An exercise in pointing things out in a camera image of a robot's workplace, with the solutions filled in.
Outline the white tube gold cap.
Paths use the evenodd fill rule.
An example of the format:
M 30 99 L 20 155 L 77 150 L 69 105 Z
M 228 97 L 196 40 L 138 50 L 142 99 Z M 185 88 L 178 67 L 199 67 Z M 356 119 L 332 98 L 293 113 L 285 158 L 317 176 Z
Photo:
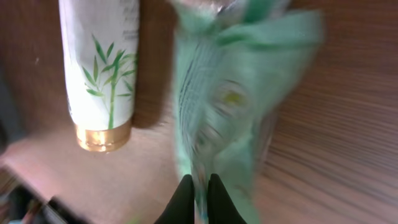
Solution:
M 65 84 L 79 145 L 127 143 L 134 113 L 139 0 L 59 0 Z

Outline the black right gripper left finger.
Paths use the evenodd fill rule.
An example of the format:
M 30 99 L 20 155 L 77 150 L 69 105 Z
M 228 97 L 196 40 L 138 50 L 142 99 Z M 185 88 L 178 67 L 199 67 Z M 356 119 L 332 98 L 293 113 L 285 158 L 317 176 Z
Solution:
M 155 224 L 194 224 L 195 189 L 192 176 L 183 176 L 165 210 Z

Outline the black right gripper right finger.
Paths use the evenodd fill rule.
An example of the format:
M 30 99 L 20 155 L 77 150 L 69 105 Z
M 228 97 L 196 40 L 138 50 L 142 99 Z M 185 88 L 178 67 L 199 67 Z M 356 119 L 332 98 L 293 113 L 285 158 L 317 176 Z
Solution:
M 218 174 L 211 174 L 207 189 L 209 224 L 246 224 Z

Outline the teal wet wipes pack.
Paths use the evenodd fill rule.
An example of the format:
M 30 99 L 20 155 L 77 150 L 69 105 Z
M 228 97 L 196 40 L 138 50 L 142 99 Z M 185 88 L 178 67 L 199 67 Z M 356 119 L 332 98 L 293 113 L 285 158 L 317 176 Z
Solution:
M 172 1 L 175 158 L 193 178 L 194 215 L 210 222 L 212 174 L 247 223 L 259 223 L 252 191 L 277 108 L 323 42 L 318 10 L 288 1 Z

